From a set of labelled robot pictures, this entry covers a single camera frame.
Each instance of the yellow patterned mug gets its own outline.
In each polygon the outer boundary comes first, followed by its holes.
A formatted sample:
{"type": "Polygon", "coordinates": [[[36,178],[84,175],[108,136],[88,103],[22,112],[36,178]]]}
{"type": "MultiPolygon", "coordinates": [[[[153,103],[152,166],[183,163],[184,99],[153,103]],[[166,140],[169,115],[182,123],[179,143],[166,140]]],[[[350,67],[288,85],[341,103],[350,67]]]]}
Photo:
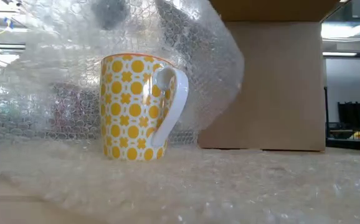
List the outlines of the yellow patterned mug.
{"type": "Polygon", "coordinates": [[[163,59],[105,57],[100,79],[104,155],[130,161],[161,158],[187,95],[186,74],[163,59]]]}

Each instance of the bubble wrap sheet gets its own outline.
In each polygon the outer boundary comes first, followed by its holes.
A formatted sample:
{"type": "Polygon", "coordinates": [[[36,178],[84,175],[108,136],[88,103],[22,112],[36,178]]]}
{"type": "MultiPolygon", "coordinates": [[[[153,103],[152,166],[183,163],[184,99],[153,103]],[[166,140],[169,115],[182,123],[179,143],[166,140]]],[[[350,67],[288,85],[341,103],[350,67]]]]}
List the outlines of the bubble wrap sheet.
{"type": "Polygon", "coordinates": [[[26,51],[0,76],[0,139],[7,133],[8,138],[98,137],[100,62],[112,54],[154,55],[186,73],[189,96],[171,135],[175,144],[195,142],[198,131],[240,90],[244,58],[208,0],[23,5],[30,31],[26,51]],[[5,121],[13,123],[5,127],[5,121]]]}
{"type": "Polygon", "coordinates": [[[360,223],[358,154],[184,146],[159,161],[122,162],[104,159],[97,144],[7,146],[0,170],[108,223],[360,223]]]}

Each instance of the cardboard box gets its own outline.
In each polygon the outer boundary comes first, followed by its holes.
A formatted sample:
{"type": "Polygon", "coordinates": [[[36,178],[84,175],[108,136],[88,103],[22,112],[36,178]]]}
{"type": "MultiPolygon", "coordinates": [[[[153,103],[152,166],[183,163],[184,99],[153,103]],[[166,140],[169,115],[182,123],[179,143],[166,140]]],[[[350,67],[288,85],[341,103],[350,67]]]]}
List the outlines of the cardboard box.
{"type": "Polygon", "coordinates": [[[321,24],[228,22],[227,27],[245,57],[244,82],[229,108],[200,133],[199,145],[323,151],[321,24]]]}
{"type": "Polygon", "coordinates": [[[211,0],[223,21],[319,22],[335,9],[339,0],[211,0]]]}

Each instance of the white mug handle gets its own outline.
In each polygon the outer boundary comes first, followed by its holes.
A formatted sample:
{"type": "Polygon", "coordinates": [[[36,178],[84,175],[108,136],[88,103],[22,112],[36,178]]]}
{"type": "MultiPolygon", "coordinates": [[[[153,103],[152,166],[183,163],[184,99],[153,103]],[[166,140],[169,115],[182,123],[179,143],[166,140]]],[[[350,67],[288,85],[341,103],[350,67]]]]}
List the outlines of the white mug handle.
{"type": "Polygon", "coordinates": [[[183,71],[166,66],[156,74],[156,83],[161,90],[167,90],[172,77],[176,77],[173,102],[161,126],[153,135],[151,144],[154,147],[163,146],[186,105],[188,78],[183,71]]]}

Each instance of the table surface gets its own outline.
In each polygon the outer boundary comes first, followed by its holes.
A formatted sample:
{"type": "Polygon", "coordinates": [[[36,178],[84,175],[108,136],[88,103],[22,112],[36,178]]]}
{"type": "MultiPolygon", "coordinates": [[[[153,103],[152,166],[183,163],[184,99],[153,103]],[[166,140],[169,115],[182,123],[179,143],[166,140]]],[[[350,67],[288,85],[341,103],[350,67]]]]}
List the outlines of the table surface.
{"type": "MultiPolygon", "coordinates": [[[[279,154],[305,154],[319,152],[272,151],[279,154]]],[[[327,148],[327,154],[360,154],[350,149],[327,148]]],[[[19,190],[0,175],[0,224],[103,224],[92,218],[68,212],[53,203],[43,201],[19,190]]]]}

